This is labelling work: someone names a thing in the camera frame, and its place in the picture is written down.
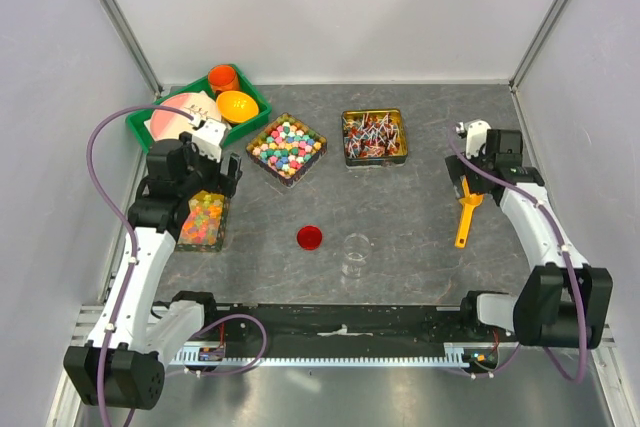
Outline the yellow plastic scoop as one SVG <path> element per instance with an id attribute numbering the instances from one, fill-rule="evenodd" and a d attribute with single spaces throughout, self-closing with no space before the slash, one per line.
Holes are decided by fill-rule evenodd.
<path id="1" fill-rule="evenodd" d="M 455 239 L 455 247 L 463 249 L 467 245 L 467 240 L 471 230 L 474 211 L 484 200 L 482 194 L 472 193 L 466 177 L 461 182 L 462 196 L 458 199 L 461 205 L 461 215 L 459 218 L 458 229 Z"/>

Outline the tin of pastel star candies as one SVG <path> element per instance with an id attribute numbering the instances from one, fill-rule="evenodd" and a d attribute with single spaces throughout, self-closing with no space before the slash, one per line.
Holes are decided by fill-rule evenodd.
<path id="1" fill-rule="evenodd" d="M 290 188 L 326 154 L 327 139 L 284 113 L 247 144 L 246 152 L 258 167 Z"/>

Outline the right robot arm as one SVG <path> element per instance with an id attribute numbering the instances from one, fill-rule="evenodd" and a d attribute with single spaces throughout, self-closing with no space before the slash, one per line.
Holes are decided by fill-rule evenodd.
<path id="1" fill-rule="evenodd" d="M 494 200 L 515 229 L 531 268 L 517 296 L 469 292 L 457 318 L 460 333 L 477 341 L 497 327 L 514 333 L 525 346 L 598 347 L 612 277 L 607 269 L 591 266 L 569 240 L 541 174 L 523 163 L 521 132 L 475 120 L 458 123 L 449 135 L 465 142 L 445 160 L 457 193 Z"/>

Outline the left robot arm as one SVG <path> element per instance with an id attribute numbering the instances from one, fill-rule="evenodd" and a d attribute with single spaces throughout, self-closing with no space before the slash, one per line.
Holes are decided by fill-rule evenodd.
<path id="1" fill-rule="evenodd" d="M 208 340 L 219 329 L 210 293 L 178 293 L 150 324 L 161 274 L 174 252 L 190 202 L 208 192 L 232 198 L 242 176 L 231 155 L 221 169 L 226 128 L 212 122 L 176 139 L 152 144 L 127 213 L 130 238 L 102 314 L 82 346 L 67 349 L 64 369 L 86 405 L 149 410 L 162 393 L 165 370 L 193 335 Z"/>

